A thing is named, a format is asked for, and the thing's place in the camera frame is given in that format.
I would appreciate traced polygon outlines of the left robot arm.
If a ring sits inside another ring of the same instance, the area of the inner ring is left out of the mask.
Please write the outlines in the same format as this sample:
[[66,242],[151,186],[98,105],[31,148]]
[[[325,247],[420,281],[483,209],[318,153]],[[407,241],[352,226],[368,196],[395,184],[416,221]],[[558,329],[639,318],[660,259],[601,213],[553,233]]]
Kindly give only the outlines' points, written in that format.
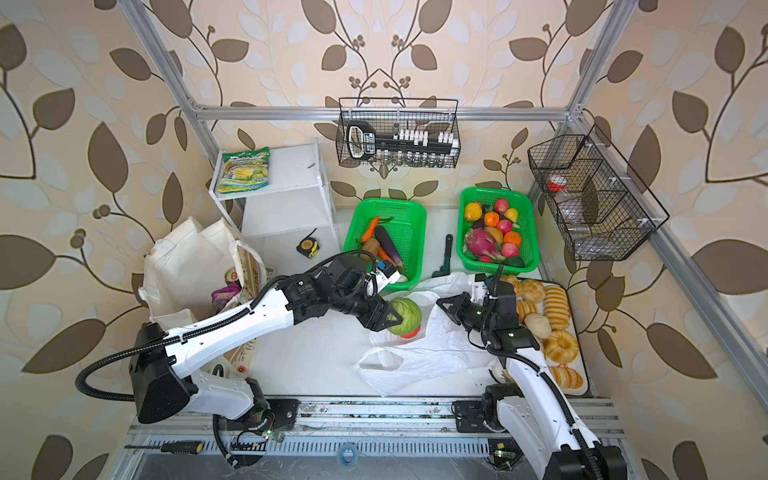
[[[134,403],[142,424],[180,412],[247,421],[268,408],[257,381],[219,377],[205,372],[206,364],[249,341],[329,311],[351,315],[373,332],[398,326],[402,316],[381,293],[400,277],[392,262],[377,260],[364,250],[333,255],[303,273],[275,277],[254,299],[206,320],[169,331],[156,322],[143,326],[132,348],[88,365],[75,386],[92,398]],[[122,360],[129,362],[131,393],[89,384],[91,374]]]

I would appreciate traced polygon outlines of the cream floral tote bag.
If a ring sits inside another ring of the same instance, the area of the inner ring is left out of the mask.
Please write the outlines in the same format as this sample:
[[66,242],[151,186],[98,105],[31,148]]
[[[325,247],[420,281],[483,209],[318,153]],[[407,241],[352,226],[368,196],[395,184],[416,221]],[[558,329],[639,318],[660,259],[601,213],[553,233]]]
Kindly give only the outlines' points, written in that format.
[[136,293],[150,319],[169,330],[216,315],[211,294],[229,283],[238,281],[242,290],[239,303],[226,310],[254,299],[270,274],[262,257],[226,220],[204,227],[190,217],[156,241],[145,257]]

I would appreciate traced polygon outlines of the white plastic bag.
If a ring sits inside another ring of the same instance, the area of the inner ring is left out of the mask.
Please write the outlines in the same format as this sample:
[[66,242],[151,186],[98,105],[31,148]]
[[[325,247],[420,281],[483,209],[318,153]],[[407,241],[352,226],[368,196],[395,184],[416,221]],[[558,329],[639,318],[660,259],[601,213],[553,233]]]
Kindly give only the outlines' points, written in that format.
[[504,381],[499,359],[472,346],[467,332],[436,306],[443,297],[468,293],[472,274],[454,272],[430,278],[416,288],[386,297],[417,306],[420,330],[405,339],[385,329],[372,332],[373,347],[354,370],[381,396],[476,396],[484,386]]

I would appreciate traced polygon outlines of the red tomato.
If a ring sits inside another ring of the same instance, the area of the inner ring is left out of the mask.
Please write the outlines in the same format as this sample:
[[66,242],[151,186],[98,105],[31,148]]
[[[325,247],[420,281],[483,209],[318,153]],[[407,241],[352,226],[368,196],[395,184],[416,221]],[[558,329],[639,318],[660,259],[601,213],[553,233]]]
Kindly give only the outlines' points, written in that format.
[[409,332],[407,334],[400,335],[400,337],[403,338],[403,339],[414,338],[415,336],[417,336],[419,334],[420,330],[421,330],[421,327],[419,326],[419,327],[415,328],[413,331],[411,331],[411,332]]

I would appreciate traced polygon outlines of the brown potato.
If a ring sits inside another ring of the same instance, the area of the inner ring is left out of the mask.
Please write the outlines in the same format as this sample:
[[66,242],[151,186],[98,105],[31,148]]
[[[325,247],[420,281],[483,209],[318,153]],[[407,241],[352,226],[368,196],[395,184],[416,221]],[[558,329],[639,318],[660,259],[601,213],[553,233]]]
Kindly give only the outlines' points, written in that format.
[[380,251],[380,243],[376,238],[370,238],[362,245],[362,249],[377,257]]

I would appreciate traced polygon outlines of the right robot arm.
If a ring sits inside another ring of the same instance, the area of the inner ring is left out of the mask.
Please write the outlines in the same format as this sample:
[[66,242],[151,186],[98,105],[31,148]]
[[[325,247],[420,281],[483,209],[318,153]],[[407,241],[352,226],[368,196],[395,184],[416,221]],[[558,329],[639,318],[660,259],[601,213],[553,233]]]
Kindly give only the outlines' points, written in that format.
[[480,348],[514,380],[483,394],[486,428],[509,433],[539,479],[627,479],[620,448],[603,445],[568,402],[501,276],[477,274],[467,292],[436,301],[453,323],[480,334]]

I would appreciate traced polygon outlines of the purple snack bag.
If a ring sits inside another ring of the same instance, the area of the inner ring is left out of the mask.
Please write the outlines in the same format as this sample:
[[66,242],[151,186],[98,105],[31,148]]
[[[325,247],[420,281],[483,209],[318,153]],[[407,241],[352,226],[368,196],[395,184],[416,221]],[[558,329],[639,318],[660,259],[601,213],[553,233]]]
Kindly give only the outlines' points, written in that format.
[[239,303],[239,296],[242,288],[238,281],[229,283],[226,287],[214,291],[211,294],[211,304],[214,314],[218,314],[232,305]]

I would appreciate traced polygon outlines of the green cabbage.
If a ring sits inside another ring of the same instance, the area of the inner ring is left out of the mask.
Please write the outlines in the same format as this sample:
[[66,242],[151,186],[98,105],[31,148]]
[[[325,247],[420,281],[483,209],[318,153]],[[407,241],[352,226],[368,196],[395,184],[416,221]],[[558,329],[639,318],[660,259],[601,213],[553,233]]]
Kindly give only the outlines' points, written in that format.
[[407,334],[413,331],[415,328],[421,326],[422,311],[415,301],[409,298],[398,297],[393,299],[391,304],[403,317],[403,322],[399,326],[389,328],[388,331],[390,333],[400,336]]

